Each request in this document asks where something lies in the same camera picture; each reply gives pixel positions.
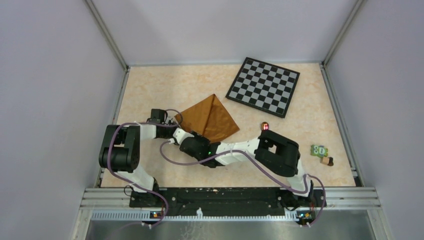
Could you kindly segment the brown cloth napkin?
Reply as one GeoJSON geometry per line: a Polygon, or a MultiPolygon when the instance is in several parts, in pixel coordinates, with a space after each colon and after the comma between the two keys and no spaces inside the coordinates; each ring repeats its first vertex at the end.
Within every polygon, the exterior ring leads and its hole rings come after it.
{"type": "Polygon", "coordinates": [[[175,119],[186,132],[196,132],[211,143],[225,140],[240,128],[218,99],[212,94],[195,105],[176,114],[175,119]]]}

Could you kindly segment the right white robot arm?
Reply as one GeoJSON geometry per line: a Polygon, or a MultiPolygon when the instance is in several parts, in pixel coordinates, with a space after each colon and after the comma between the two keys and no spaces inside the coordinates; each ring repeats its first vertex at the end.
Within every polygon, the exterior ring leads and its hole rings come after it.
{"type": "Polygon", "coordinates": [[[260,163],[263,173],[270,170],[287,179],[287,189],[295,200],[313,202],[314,186],[303,168],[299,145],[274,131],[262,130],[258,137],[243,142],[212,143],[194,131],[189,133],[177,128],[171,142],[178,145],[181,152],[196,159],[197,164],[209,168],[241,162],[260,163]]]}

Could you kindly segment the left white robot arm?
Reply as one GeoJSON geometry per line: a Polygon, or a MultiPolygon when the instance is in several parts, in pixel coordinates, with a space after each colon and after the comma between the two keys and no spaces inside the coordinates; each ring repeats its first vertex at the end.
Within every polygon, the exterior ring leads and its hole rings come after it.
{"type": "Polygon", "coordinates": [[[183,115],[177,110],[153,108],[145,122],[108,125],[98,156],[100,167],[128,183],[137,194],[146,194],[146,198],[156,201],[159,198],[158,183],[139,166],[141,142],[170,139],[182,122],[183,115]],[[169,116],[169,111],[176,112],[176,116],[169,116]]]}

